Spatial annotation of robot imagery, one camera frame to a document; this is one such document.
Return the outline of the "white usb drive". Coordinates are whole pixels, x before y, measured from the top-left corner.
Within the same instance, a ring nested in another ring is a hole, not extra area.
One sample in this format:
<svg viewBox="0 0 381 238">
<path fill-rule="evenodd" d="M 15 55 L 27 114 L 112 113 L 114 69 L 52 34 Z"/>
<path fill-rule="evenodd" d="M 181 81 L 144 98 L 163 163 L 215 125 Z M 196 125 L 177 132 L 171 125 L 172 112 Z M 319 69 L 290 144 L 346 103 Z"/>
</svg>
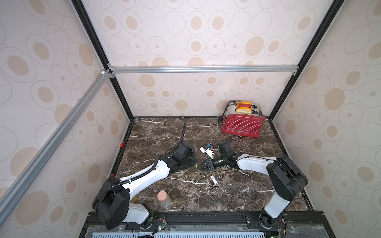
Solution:
<svg viewBox="0 0 381 238">
<path fill-rule="evenodd" d="M 213 181 L 214 185 L 218 185 L 217 180 L 215 179 L 214 176 L 210 176 L 211 180 Z"/>
</svg>

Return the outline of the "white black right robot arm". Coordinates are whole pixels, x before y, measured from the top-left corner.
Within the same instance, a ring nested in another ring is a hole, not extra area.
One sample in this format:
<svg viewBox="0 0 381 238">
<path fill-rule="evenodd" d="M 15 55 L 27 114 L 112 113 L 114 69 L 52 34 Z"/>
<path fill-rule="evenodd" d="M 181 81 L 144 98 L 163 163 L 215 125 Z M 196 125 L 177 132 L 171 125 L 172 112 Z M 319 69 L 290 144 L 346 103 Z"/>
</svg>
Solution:
<svg viewBox="0 0 381 238">
<path fill-rule="evenodd" d="M 205 144 L 200 148 L 200 151 L 209 158 L 203 162 L 204 167 L 197 168 L 198 171 L 211 172 L 219 167 L 227 166 L 269 176 L 274 193 L 261 210 L 260 219 L 265 227 L 271 227 L 308 184 L 307 177 L 287 155 L 260 157 L 235 152 L 231 143 L 226 140 L 217 144 L 217 147 L 219 150 L 217 154 L 213 152 L 210 144 Z"/>
</svg>

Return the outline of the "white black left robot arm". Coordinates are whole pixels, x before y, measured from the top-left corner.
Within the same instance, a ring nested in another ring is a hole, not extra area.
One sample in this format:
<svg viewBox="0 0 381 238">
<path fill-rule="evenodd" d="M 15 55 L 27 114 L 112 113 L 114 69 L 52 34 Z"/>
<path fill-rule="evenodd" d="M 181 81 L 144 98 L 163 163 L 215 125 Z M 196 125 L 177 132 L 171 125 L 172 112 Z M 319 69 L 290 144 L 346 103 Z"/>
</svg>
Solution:
<svg viewBox="0 0 381 238">
<path fill-rule="evenodd" d="M 181 170 L 197 164 L 195 149 L 181 142 L 176 148 L 157 157 L 153 165 L 124 178 L 111 176 L 105 180 L 96 195 L 92 208 L 108 230 L 122 223 L 136 223 L 149 228 L 154 220 L 153 212 L 131 200 L 142 190 Z"/>
</svg>

